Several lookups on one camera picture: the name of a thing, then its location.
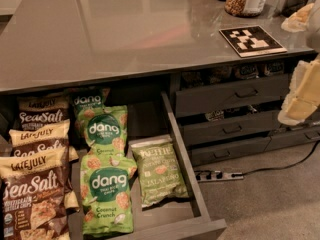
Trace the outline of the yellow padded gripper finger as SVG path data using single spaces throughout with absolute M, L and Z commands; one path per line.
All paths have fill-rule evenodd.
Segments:
M 307 20 L 314 4 L 310 3 L 294 12 L 290 17 L 286 18 L 281 24 L 281 28 L 288 32 L 301 32 L 306 30 Z
M 294 126 L 303 123 L 320 106 L 320 60 L 299 61 L 295 67 L 289 93 L 281 106 L 278 121 Z

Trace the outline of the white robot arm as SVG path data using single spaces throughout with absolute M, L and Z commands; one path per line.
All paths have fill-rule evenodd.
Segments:
M 320 106 L 320 0 L 293 13 L 281 28 L 288 32 L 304 31 L 307 46 L 318 53 L 311 62 L 298 62 L 278 114 L 280 123 L 294 126 L 304 122 Z

